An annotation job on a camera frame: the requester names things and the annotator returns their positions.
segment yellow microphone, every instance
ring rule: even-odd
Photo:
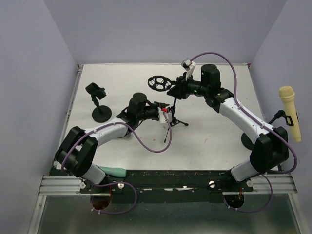
[[[294,91],[291,86],[283,86],[279,89],[279,97],[281,98],[281,101],[284,104],[285,113],[287,116],[290,116],[292,118],[293,126],[289,126],[291,130],[292,137],[295,142],[301,141],[301,133],[298,123],[298,116],[297,111],[294,106]]]

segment microphone stand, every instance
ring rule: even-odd
[[[170,107],[170,110],[171,110],[171,113],[172,113],[172,122],[170,123],[170,126],[173,128],[174,126],[177,126],[178,124],[182,123],[184,126],[189,126],[188,123],[185,123],[179,119],[177,119],[176,117],[174,117],[175,115],[175,112],[176,112],[176,98],[174,99],[174,104],[172,107]],[[165,140],[164,140],[164,143],[166,143],[167,141],[167,136],[168,136],[168,133],[169,133],[169,128],[167,129],[167,134],[166,134],[166,137],[165,137]]]

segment robotic arm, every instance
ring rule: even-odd
[[[112,121],[91,129],[72,128],[60,145],[55,159],[74,176],[100,184],[107,175],[92,163],[96,149],[112,139],[129,137],[129,127],[136,129],[140,121],[152,119],[165,123],[168,120],[170,123],[172,114],[167,106],[165,103],[151,103],[145,94],[135,93],[129,106]],[[75,148],[70,152],[75,145],[81,145],[80,150]]]
[[[204,97],[208,106],[230,119],[254,144],[249,159],[228,171],[226,185],[243,181],[258,173],[265,173],[288,159],[287,146],[263,126],[273,130],[286,141],[288,141],[287,131],[282,127],[274,128],[265,123],[240,102],[238,106],[233,93],[221,87],[220,71],[215,65],[206,64],[201,67],[201,81],[193,80],[192,72],[196,66],[194,62],[186,59],[181,65],[186,69],[183,76],[177,77],[176,81],[168,81],[164,78],[169,83],[164,86],[168,90],[167,94],[177,99],[186,99],[191,94]],[[155,89],[155,86],[150,83],[149,86]],[[254,119],[242,111],[242,108],[263,125],[259,126]]]

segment purple cable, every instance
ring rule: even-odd
[[[237,77],[236,77],[236,71],[232,65],[232,63],[226,58],[224,57],[222,54],[219,54],[219,53],[215,53],[215,52],[205,52],[205,53],[201,53],[199,55],[196,55],[194,58],[191,59],[191,61],[193,61],[194,59],[198,58],[199,56],[202,56],[202,55],[218,55],[220,57],[222,57],[224,60],[227,61],[227,63],[230,65],[232,71],[233,71],[233,74],[234,74],[234,100],[235,100],[235,103],[237,106],[240,106],[238,100],[237,100]],[[243,107],[240,107],[240,109],[242,110],[242,112],[247,115],[249,118],[251,118],[254,122],[256,122],[259,126],[262,126],[262,123],[259,122],[256,118],[254,118],[252,115],[250,115]],[[283,171],[283,172],[280,172],[280,171],[274,171],[276,174],[288,174],[290,172],[293,172],[296,167],[297,167],[297,164],[298,164],[298,158],[297,158],[297,155],[293,149],[293,147],[287,142],[284,140],[284,138],[282,138],[279,134],[277,134],[276,132],[274,132],[273,130],[271,130],[270,128],[266,127],[266,126],[263,126],[263,128],[267,131],[269,131],[270,133],[272,133],[273,135],[275,135],[278,139],[280,139],[291,151],[292,155],[293,155],[293,167],[290,168],[288,171]]]
[[[262,207],[262,208],[260,208],[260,209],[247,211],[247,210],[240,210],[240,209],[236,209],[236,208],[234,208],[234,207],[231,207],[231,206],[227,203],[227,201],[225,200],[225,198],[223,198],[224,203],[228,206],[229,209],[234,210],[234,211],[238,211],[238,212],[243,212],[243,213],[255,213],[255,212],[259,212],[259,211],[262,211],[262,210],[266,209],[266,208],[271,204],[271,202],[272,202],[272,200],[273,200],[273,188],[272,188],[272,184],[270,183],[269,179],[268,179],[265,175],[263,175],[263,174],[261,174],[261,175],[268,181],[269,186],[270,186],[271,194],[270,194],[270,199],[269,199],[268,203],[267,203],[264,207]]]
[[[171,141],[172,141],[172,129],[171,129],[170,122],[169,122],[169,120],[168,120],[168,118],[167,118],[165,112],[163,112],[163,115],[164,115],[164,117],[165,117],[165,119],[166,119],[166,122],[167,122],[167,124],[168,124],[168,127],[169,127],[170,138],[169,138],[169,142],[168,142],[167,146],[166,146],[164,149],[162,149],[162,150],[152,150],[152,149],[148,148],[148,147],[141,141],[141,139],[139,138],[139,136],[135,133],[134,129],[133,129],[132,127],[130,127],[128,124],[123,123],[123,122],[108,123],[108,124],[106,124],[106,125],[104,125],[104,126],[101,126],[101,127],[96,128],[96,131],[102,130],[103,128],[107,128],[107,127],[112,126],[112,125],[121,124],[121,125],[124,125],[124,126],[126,126],[127,128],[130,129],[130,131],[135,135],[135,137],[137,138],[137,140],[141,143],[141,145],[142,145],[145,149],[147,149],[148,151],[150,151],[150,152],[152,152],[152,153],[162,153],[162,152],[164,152],[165,150],[167,150],[167,149],[169,148],[169,146],[171,145]],[[64,166],[65,166],[65,164],[66,164],[66,161],[67,161],[69,155],[70,155],[70,154],[73,152],[73,150],[82,142],[83,139],[85,139],[87,136],[91,135],[92,133],[94,133],[94,131],[90,131],[90,132],[86,133],[85,135],[83,135],[83,136],[73,145],[73,147],[68,151],[67,155],[65,156],[65,158],[64,158],[64,160],[63,160],[63,162],[62,162],[62,166],[61,166],[61,170],[62,170],[62,171],[64,171]]]
[[[102,184],[102,185],[94,184],[94,183],[92,183],[92,182],[90,182],[90,183],[91,183],[93,186],[95,186],[95,187],[107,187],[107,186],[111,186],[111,185],[115,185],[115,184],[126,184],[126,185],[130,186],[130,187],[133,189],[133,191],[135,192],[135,200],[134,200],[132,206],[129,207],[129,208],[128,208],[127,210],[125,210],[125,211],[109,212],[109,211],[97,210],[97,209],[95,209],[95,208],[93,207],[92,201],[91,201],[91,205],[92,205],[92,207],[93,207],[93,209],[94,209],[95,211],[100,212],[100,213],[103,213],[103,214],[108,214],[108,215],[121,215],[121,214],[127,213],[128,211],[132,210],[132,209],[136,206],[136,203],[137,203],[137,191],[136,191],[135,187],[134,187],[132,184],[129,184],[129,183],[127,183],[127,182],[114,182],[114,183]]]

